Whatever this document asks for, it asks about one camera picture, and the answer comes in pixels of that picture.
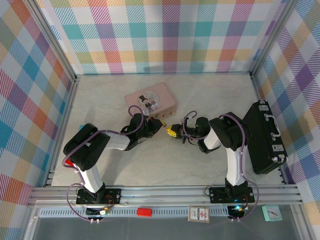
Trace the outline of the pink cartoon tin box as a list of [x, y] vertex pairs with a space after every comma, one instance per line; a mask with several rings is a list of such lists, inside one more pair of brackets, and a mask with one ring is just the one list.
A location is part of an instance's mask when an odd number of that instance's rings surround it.
[[177, 103], [164, 82], [129, 94], [124, 100], [128, 107], [139, 106], [146, 116], [156, 119], [164, 119], [177, 111]]

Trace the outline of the black briefcase with metal fittings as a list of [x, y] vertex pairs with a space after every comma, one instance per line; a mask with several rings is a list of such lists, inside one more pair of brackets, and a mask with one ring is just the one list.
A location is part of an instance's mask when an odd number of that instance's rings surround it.
[[257, 100], [243, 118], [248, 152], [255, 174], [268, 174], [289, 160], [275, 116], [266, 100]]

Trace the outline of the red rectangular brick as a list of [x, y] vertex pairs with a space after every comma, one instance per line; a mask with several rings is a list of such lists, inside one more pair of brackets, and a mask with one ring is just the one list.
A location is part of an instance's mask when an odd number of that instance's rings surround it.
[[153, 210], [151, 208], [139, 207], [136, 211], [136, 215], [139, 217], [151, 217]]

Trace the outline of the playing card deck box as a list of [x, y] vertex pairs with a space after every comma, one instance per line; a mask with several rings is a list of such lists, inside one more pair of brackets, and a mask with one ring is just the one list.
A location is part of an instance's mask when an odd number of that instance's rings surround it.
[[201, 206], [189, 206], [188, 207], [188, 221], [209, 223], [210, 222], [210, 209], [208, 207]]

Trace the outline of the black controller board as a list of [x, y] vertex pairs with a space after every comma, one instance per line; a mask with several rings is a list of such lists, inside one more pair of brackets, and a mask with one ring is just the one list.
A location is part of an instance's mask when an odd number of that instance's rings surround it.
[[111, 207], [102, 207], [99, 209], [95, 209], [95, 208], [86, 208], [86, 215], [107, 215], [110, 213], [111, 211]]
[[245, 209], [243, 205], [228, 206], [227, 209], [230, 217], [242, 218], [245, 215]]

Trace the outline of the mint green alarm clock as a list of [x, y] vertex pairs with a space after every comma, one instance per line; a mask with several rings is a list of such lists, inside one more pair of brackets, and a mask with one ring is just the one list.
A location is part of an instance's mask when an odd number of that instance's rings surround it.
[[282, 215], [278, 205], [264, 205], [262, 208], [264, 220], [266, 222], [282, 221]]

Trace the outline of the wide aluminium frame rail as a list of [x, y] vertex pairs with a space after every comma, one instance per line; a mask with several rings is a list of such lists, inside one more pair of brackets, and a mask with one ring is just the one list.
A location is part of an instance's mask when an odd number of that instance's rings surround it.
[[[187, 207], [209, 206], [209, 188], [204, 185], [110, 186], [121, 189], [121, 207]], [[67, 186], [36, 187], [28, 206], [66, 207]], [[302, 196], [294, 184], [253, 187], [259, 205], [301, 205]]]

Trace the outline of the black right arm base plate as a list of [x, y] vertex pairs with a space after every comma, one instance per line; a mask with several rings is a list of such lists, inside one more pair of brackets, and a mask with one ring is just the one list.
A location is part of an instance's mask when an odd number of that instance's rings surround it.
[[248, 187], [244, 192], [238, 195], [232, 195], [231, 192], [226, 191], [225, 187], [210, 187], [209, 198], [211, 204], [255, 202], [255, 196], [251, 187]]

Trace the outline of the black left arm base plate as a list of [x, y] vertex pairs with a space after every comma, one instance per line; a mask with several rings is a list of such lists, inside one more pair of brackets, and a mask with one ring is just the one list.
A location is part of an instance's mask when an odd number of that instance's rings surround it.
[[92, 193], [85, 188], [76, 191], [77, 205], [119, 205], [121, 200], [120, 188], [106, 188]]

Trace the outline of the aluminium frame post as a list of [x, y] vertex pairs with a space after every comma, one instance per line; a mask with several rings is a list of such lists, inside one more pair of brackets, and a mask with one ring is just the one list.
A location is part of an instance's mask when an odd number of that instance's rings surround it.
[[58, 39], [56, 38], [53, 30], [51, 29], [45, 15], [43, 14], [41, 8], [39, 7], [36, 0], [22, 0], [30, 14], [34, 17], [36, 23], [38, 24], [42, 34], [46, 38], [49, 46], [52, 48], [57, 59], [60, 61], [63, 69], [65, 70], [68, 77], [73, 81], [77, 81], [77, 75], [73, 70], [67, 56], [65, 55], [62, 47], [60, 46]]
[[268, 54], [270, 53], [273, 45], [277, 41], [280, 33], [282, 32], [283, 28], [286, 25], [290, 15], [292, 14], [293, 10], [295, 9], [299, 0], [287, 0], [283, 7], [283, 10], [280, 12], [277, 21], [275, 22], [274, 26], [272, 27], [270, 34], [266, 40], [264, 47], [261, 50], [255, 64], [253, 65], [252, 71], [250, 71], [250, 77], [253, 80], [255, 76], [258, 74], [259, 70], [263, 66], [264, 62]]

